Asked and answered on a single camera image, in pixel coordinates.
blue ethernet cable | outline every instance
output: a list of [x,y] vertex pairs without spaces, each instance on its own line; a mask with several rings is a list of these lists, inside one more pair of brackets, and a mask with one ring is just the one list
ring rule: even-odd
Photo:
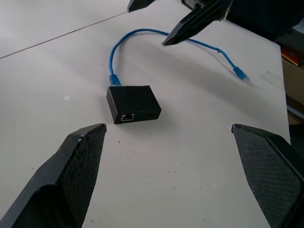
[[[165,35],[167,36],[168,33],[167,32],[163,32],[163,31],[159,31],[159,30],[155,30],[155,29],[152,29],[152,28],[140,28],[140,29],[136,29],[132,32],[129,32],[127,33],[126,35],[124,35],[118,42],[117,44],[113,47],[112,51],[111,51],[111,54],[110,54],[110,58],[109,58],[109,69],[110,69],[110,83],[111,83],[111,86],[121,86],[120,84],[120,81],[117,77],[117,75],[114,74],[114,71],[113,71],[113,57],[114,57],[114,53],[116,51],[116,49],[118,48],[118,46],[124,42],[128,37],[132,36],[133,34],[137,33],[137,32],[155,32],[155,33],[159,33],[159,34],[162,34],[162,35]],[[238,68],[236,65],[234,65],[232,63],[232,61],[230,60],[230,58],[227,56],[227,54],[219,49],[218,47],[213,47],[213,46],[210,46],[208,44],[205,44],[205,43],[202,43],[198,40],[194,40],[194,39],[187,39],[187,41],[190,41],[192,43],[195,43],[195,44],[199,44],[199,45],[202,45],[206,48],[210,48],[212,50],[215,50],[217,51],[218,53],[221,53],[225,58],[226,60],[230,63],[230,65],[232,66],[233,68],[233,71],[236,73],[236,75],[238,76],[238,78],[242,81],[244,81],[245,79],[246,80],[249,80],[249,78],[247,77],[247,75],[240,69]]]

table surface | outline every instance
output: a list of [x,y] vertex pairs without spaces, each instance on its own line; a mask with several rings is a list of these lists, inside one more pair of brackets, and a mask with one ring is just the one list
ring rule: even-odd
[[0,58],[126,12],[128,0],[0,0]]
[[0,217],[69,133],[106,123],[84,228],[269,227],[230,129],[250,125],[289,142],[278,45],[227,21],[195,37],[223,49],[250,77],[245,85],[212,50],[135,35],[118,48],[115,73],[123,85],[150,85],[162,113],[113,124],[112,47],[134,29],[171,31],[188,12],[161,0],[0,60]]

red object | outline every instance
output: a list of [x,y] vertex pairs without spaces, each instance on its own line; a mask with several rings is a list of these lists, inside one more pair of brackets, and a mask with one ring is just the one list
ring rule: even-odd
[[281,50],[281,55],[291,63],[295,64],[297,67],[299,66],[299,63],[303,57],[301,52],[287,46]]

cardboard box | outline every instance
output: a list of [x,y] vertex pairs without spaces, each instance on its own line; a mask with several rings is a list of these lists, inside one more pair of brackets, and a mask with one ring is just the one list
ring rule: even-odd
[[304,121],[295,114],[288,112],[288,123],[289,125],[304,124]]
[[282,59],[286,95],[304,105],[304,70]]

textured gripper pad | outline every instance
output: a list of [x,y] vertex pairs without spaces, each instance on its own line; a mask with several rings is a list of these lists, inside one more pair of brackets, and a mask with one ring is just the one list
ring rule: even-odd
[[271,228],[280,228],[303,193],[303,184],[268,140],[233,130],[248,184]]
[[70,208],[74,225],[80,228],[85,220],[96,184],[103,140],[98,132],[84,137],[70,158],[59,186]]

